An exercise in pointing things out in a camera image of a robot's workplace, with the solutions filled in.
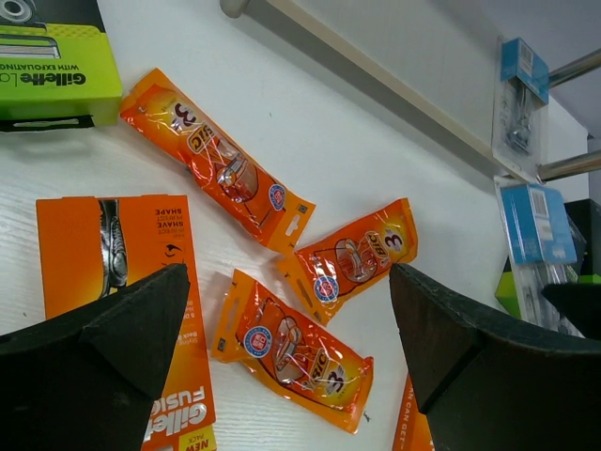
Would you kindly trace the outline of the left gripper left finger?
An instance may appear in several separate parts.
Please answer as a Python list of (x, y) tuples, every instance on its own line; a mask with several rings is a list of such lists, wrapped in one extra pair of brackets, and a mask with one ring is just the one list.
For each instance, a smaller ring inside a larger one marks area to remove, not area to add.
[(188, 300), (183, 264), (1, 337), (4, 450), (139, 450)]

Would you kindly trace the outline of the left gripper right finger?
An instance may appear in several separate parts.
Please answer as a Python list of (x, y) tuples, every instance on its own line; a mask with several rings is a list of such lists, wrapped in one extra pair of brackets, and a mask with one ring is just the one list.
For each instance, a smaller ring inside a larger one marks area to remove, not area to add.
[(516, 319), (407, 264), (390, 272), (417, 405), (438, 450), (596, 450), (600, 340)]

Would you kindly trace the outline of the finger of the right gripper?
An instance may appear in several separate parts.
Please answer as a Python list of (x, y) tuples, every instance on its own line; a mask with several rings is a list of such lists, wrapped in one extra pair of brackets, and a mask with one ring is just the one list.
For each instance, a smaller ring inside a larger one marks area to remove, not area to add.
[(601, 286), (599, 284), (551, 284), (543, 296), (586, 337), (601, 334)]

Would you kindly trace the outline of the orange BIC razor bag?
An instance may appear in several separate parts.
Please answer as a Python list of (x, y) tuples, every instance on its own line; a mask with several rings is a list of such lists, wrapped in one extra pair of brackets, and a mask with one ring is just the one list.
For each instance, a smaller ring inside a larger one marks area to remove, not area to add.
[(197, 185), (266, 248), (293, 252), (315, 205), (289, 190), (159, 69), (125, 97), (120, 116), (184, 163)]
[(419, 237), (406, 198), (343, 226), (284, 257), (277, 270), (310, 317), (327, 325), (343, 305), (418, 254)]
[(244, 365), (278, 396), (345, 432), (358, 431), (374, 358), (362, 357), (240, 270), (224, 298), (211, 356)]

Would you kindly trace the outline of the blue clear razor blister pack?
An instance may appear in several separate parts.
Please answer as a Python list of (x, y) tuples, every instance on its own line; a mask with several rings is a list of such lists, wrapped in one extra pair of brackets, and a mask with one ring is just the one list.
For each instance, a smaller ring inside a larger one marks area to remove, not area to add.
[(491, 147), (514, 178), (536, 183), (547, 160), (548, 65), (521, 38), (497, 40)]

